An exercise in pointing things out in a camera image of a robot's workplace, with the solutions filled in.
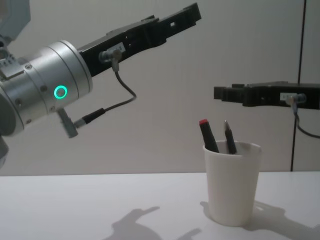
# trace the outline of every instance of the table surface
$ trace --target table surface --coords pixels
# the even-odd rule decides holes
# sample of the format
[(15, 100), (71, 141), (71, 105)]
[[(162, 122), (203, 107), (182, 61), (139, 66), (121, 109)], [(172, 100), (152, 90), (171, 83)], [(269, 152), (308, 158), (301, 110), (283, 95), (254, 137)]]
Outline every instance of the table surface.
[(261, 172), (245, 227), (207, 201), (205, 173), (0, 177), (0, 239), (320, 239), (320, 172)]

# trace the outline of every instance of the label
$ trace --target label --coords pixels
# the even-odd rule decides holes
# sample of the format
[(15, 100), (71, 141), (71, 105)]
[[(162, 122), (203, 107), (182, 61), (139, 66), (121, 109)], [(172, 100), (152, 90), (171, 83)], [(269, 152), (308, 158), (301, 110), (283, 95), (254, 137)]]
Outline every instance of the label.
[(113, 52), (114, 50), (120, 50), (122, 53), (126, 51), (125, 46), (122, 42), (107, 49), (107, 51), (110, 52)]
[(296, 95), (297, 93), (295, 92), (281, 92), (280, 93), (280, 101), (286, 101), (288, 98), (291, 96)]

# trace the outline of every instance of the white wall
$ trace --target white wall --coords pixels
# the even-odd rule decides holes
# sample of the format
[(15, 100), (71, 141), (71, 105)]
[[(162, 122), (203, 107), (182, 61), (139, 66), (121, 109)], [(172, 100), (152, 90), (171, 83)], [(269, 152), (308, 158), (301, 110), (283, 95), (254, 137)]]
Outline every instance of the white wall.
[[(18, 57), (64, 39), (75, 47), (155, 14), (166, 17), (195, 0), (31, 0), (31, 22), (10, 50)], [(262, 171), (290, 169), (294, 121), (289, 108), (246, 108), (213, 99), (214, 86), (296, 82), (301, 0), (198, 0), (202, 20), (120, 65), (138, 94), (68, 139), (53, 114), (6, 137), (0, 175), (202, 172), (198, 121), (216, 139), (228, 120), (236, 140), (263, 148)], [(93, 92), (66, 108), (73, 120), (129, 97), (108, 70)]]
[[(320, 1), (307, 0), (300, 82), (320, 84)], [(320, 135), (320, 111), (300, 109), (301, 126)], [(320, 140), (296, 132), (295, 171), (320, 171)]]

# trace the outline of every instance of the white paper cup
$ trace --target white paper cup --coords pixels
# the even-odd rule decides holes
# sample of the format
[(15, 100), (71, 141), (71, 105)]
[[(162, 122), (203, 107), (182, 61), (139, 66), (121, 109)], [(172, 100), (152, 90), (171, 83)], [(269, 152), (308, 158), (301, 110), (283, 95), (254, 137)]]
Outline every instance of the white paper cup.
[(237, 154), (228, 154), (226, 141), (216, 142), (219, 153), (203, 146), (211, 218), (225, 226), (243, 226), (252, 216), (261, 147), (237, 142)]

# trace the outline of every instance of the marker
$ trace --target marker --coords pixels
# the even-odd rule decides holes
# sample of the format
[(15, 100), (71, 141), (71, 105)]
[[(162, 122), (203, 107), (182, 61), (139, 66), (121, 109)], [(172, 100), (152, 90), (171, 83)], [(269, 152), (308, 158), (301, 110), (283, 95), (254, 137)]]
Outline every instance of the marker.
[(224, 121), (224, 134), (226, 137), (226, 144), (228, 146), (228, 151), (230, 154), (236, 154), (237, 148), (234, 141), (234, 136), (232, 135), (231, 128), (229, 126), (229, 123), (227, 121)]
[(199, 121), (199, 125), (202, 132), (205, 148), (209, 151), (219, 153), (219, 149), (218, 149), (215, 137), (212, 134), (208, 120), (203, 119)]

